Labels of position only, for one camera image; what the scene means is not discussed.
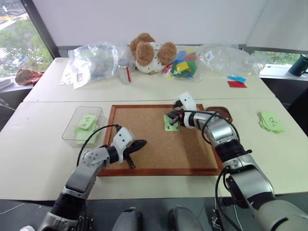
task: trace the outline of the brown cloth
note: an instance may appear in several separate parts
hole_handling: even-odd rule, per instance
[[[44,72],[38,72],[31,69],[20,68],[15,77],[15,81],[20,85],[29,85],[29,84],[35,85],[43,74]]]

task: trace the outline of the teddy bear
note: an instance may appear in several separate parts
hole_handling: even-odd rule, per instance
[[[139,34],[129,47],[136,59],[138,70],[150,75],[160,72],[177,55],[177,48],[172,42],[161,45],[148,33]]]

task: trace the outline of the brown teddy bear ear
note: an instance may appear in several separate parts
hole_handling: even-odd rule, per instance
[[[158,58],[163,66],[168,65],[177,56],[177,47],[172,42],[166,42],[158,51]]]
[[[136,48],[136,61],[140,66],[146,66],[153,60],[154,53],[150,43],[139,42]]]
[[[139,42],[155,42],[154,38],[149,33],[139,34],[129,45],[131,52],[135,56],[136,48]]]

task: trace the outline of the clear plastic container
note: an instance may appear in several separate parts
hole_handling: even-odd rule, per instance
[[[84,139],[79,139],[77,137],[77,132],[76,129],[78,128],[78,123],[82,120],[84,115],[94,115],[96,116],[96,120],[94,123],[96,123],[97,128],[100,128],[103,126],[103,123],[105,121],[105,118],[103,116],[103,111],[100,107],[78,107],[71,120],[69,121],[63,135],[62,139],[69,142],[71,146],[73,147],[82,147],[84,142],[86,141],[87,138]],[[103,140],[102,138],[102,131],[98,132],[98,135],[95,138],[95,141],[93,143],[88,143],[86,145],[87,148],[94,148],[97,144],[98,141]]]

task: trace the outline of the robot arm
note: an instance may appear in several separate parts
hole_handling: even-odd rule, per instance
[[[269,179],[249,154],[251,151],[244,150],[230,123],[216,116],[208,121],[211,115],[191,112],[196,111],[196,104],[187,92],[179,97],[175,107],[180,109],[169,114],[173,118],[171,123],[179,120],[182,126],[198,130],[207,123],[205,134],[223,162],[224,171],[230,175],[226,182],[239,207],[250,208],[266,231],[308,230],[307,214],[275,198]]]
[[[74,230],[97,174],[114,162],[123,162],[145,144],[145,140],[135,140],[127,128],[121,128],[109,147],[85,152],[38,231]]]

